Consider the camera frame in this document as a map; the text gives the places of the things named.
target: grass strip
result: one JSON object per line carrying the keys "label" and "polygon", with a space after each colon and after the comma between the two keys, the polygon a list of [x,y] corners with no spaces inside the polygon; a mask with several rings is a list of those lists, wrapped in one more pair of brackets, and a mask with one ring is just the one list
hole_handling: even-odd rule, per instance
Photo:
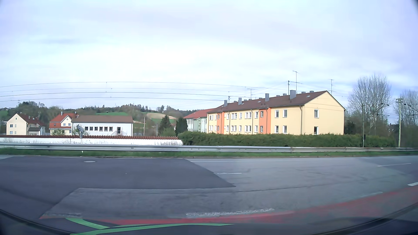
{"label": "grass strip", "polygon": [[327,156],[396,156],[418,155],[418,151],[396,152],[310,152],[310,153],[254,153],[254,152],[129,152],[129,151],[75,151],[1,148],[0,154],[91,156],[91,157],[327,157]]}

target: hedge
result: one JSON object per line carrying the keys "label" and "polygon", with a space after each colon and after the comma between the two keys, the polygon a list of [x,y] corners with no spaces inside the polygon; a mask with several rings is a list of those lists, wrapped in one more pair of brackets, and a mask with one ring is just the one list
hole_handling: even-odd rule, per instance
{"label": "hedge", "polygon": [[[277,147],[361,147],[361,135],[224,135],[186,131],[177,136],[183,145],[200,146],[277,146]],[[368,135],[365,147],[396,147],[395,140],[389,137]]]}

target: sky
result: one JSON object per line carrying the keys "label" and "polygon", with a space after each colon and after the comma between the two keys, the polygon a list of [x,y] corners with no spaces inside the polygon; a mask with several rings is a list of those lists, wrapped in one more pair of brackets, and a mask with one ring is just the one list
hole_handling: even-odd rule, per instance
{"label": "sky", "polygon": [[0,32],[1,107],[207,109],[288,93],[293,71],[345,107],[363,76],[418,89],[408,0],[2,0]]}

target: road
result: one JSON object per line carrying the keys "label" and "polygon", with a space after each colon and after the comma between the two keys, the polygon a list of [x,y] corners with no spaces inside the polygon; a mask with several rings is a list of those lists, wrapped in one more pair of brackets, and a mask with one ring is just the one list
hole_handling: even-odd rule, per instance
{"label": "road", "polygon": [[295,159],[0,156],[0,209],[30,220],[286,213],[414,187],[418,184],[417,166],[418,156]]}

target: green painted marking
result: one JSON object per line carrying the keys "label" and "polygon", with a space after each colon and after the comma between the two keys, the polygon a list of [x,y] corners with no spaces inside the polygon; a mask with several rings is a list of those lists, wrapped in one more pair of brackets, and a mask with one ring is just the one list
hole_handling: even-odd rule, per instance
{"label": "green painted marking", "polygon": [[78,219],[78,218],[66,218],[69,221],[75,222],[77,224],[81,224],[84,226],[88,226],[88,227],[92,227],[92,228],[97,228],[97,229],[104,229],[104,228],[108,228],[107,226],[103,226],[103,225],[98,225],[92,222],[88,222],[85,221],[84,219]]}
{"label": "green painted marking", "polygon": [[111,229],[95,230],[95,231],[91,231],[91,232],[73,233],[71,235],[97,235],[97,234],[102,234],[102,233],[125,232],[125,231],[134,231],[134,230],[151,229],[151,228],[159,228],[159,227],[174,227],[174,226],[181,226],[181,225],[224,226],[224,225],[232,225],[232,224],[167,224],[167,225],[150,225],[150,226],[141,226],[141,227],[121,227],[121,228],[111,228]]}
{"label": "green painted marking", "polygon": [[132,226],[142,226],[142,225],[148,225],[148,224],[138,224],[138,225],[119,225],[119,226],[113,226],[113,227],[132,227]]}

